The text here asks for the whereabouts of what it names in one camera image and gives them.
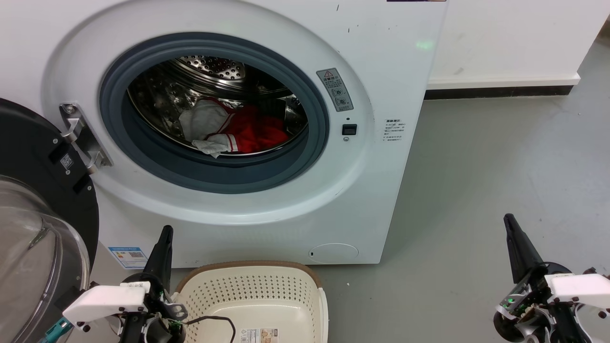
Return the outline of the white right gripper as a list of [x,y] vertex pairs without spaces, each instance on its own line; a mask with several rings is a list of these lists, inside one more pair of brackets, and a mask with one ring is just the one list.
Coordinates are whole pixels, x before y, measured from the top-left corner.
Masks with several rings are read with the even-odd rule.
[[514,288],[496,306],[494,327],[512,343],[590,343],[584,308],[609,317],[610,282],[593,268],[577,275],[543,262],[512,213],[505,214],[506,245]]

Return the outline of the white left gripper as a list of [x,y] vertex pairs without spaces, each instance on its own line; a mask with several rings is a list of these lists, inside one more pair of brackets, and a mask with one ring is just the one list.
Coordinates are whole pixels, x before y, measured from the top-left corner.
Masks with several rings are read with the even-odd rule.
[[[164,226],[144,272],[170,286],[173,258],[173,227]],[[152,282],[123,282],[118,286],[94,286],[79,295],[63,311],[63,318],[81,331],[89,322],[105,317],[118,319],[121,343],[183,343],[186,307],[172,303],[165,291]]]

